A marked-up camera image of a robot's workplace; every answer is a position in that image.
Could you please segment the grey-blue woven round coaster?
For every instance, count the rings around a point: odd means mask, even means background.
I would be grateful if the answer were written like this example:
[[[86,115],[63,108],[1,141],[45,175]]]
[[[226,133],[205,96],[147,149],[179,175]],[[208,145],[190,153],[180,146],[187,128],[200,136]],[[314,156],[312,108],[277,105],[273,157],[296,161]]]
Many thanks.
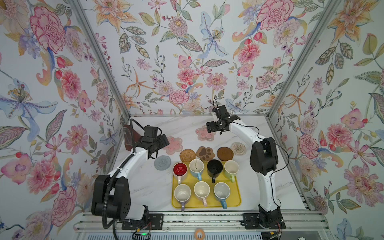
[[[171,163],[169,156],[159,156],[154,161],[154,167],[158,171],[165,171],[170,167]]]

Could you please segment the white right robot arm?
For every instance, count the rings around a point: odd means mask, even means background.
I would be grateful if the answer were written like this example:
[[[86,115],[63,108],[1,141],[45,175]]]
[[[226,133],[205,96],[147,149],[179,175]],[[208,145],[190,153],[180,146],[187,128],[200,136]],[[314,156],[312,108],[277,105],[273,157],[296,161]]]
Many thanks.
[[[251,148],[250,166],[258,177],[260,210],[267,213],[278,210],[275,172],[279,160],[275,140],[260,135],[258,128],[247,126],[239,116],[231,115],[224,105],[213,107],[213,117],[212,122],[206,123],[209,133],[231,132]]]

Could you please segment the colourful zigzag woven coaster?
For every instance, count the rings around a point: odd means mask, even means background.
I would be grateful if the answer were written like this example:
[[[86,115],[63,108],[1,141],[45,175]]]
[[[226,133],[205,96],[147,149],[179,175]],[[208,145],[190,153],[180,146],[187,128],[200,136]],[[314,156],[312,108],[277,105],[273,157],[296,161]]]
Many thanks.
[[[231,150],[233,151],[234,155],[236,155],[236,156],[245,155],[247,152],[246,146],[240,142],[232,143]]]

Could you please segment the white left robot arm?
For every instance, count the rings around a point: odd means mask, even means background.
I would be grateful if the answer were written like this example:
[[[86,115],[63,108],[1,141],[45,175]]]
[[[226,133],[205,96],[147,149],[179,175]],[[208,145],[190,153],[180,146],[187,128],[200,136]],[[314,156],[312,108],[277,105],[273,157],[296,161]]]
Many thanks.
[[[144,135],[133,140],[131,154],[107,175],[99,175],[94,184],[91,213],[112,220],[144,221],[147,214],[144,205],[132,203],[129,178],[159,150],[169,145],[168,138],[158,127],[141,127]]]

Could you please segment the pink flower coaster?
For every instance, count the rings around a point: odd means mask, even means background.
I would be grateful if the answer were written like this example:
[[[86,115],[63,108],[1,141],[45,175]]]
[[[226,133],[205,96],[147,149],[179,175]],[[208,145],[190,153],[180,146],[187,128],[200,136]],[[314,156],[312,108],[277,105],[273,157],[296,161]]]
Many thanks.
[[[216,135],[216,133],[209,133],[206,126],[202,126],[201,128],[196,129],[195,132],[197,134],[198,140],[200,141],[212,142]]]
[[[173,155],[176,152],[181,152],[183,148],[183,140],[181,138],[168,137],[169,145],[165,147],[167,155]]]

